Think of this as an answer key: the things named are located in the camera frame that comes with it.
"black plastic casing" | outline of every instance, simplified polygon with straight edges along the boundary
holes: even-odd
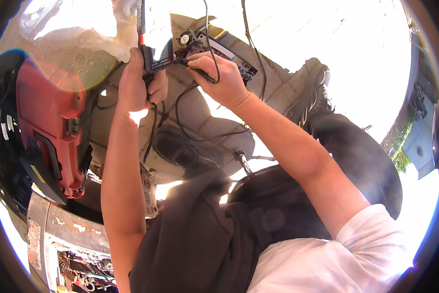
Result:
[[[146,44],[142,44],[143,35],[151,33],[151,32],[146,32],[146,16],[152,12],[152,9],[159,9],[161,7],[163,11],[166,11],[169,14],[169,24],[164,23],[163,28],[169,30],[169,32],[172,31],[171,15],[169,8],[166,7],[168,2],[163,0],[151,1],[151,2],[156,3],[158,7],[155,8],[147,7],[145,5],[145,0],[138,0],[136,2],[136,31],[138,32],[138,47],[143,52],[143,58],[145,60],[145,70],[147,73],[154,73],[156,71],[162,70],[174,62],[172,35],[164,47],[154,48],[155,50],[163,50],[167,46],[167,57],[159,61],[154,61],[153,59],[153,54],[152,54],[153,47],[150,47]]]

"foliage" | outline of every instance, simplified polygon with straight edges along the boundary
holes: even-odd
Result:
[[[412,129],[415,115],[415,109],[410,107],[408,101],[405,100],[394,124],[381,142],[381,146],[384,150],[389,151],[392,149],[389,156],[399,173],[405,173],[408,164],[411,163],[410,158],[405,154],[402,146]]]

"dark pants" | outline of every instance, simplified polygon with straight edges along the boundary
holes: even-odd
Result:
[[[375,140],[339,114],[319,120],[313,136],[369,202],[398,217],[400,179]],[[242,179],[220,207],[226,179],[213,169],[169,191],[130,274],[133,293],[245,292],[269,244],[331,239],[300,185],[280,166]]]

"sleeve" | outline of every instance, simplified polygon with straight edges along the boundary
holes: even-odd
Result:
[[[395,276],[411,266],[403,232],[382,204],[371,205],[354,215],[335,241],[372,274]]]

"forearm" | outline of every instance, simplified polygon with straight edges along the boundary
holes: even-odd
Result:
[[[354,215],[369,206],[317,140],[257,96],[251,94],[232,111],[253,129],[281,167],[302,186],[333,238]]]
[[[118,110],[112,121],[105,156],[101,209],[109,237],[113,232],[146,233],[138,126]]]

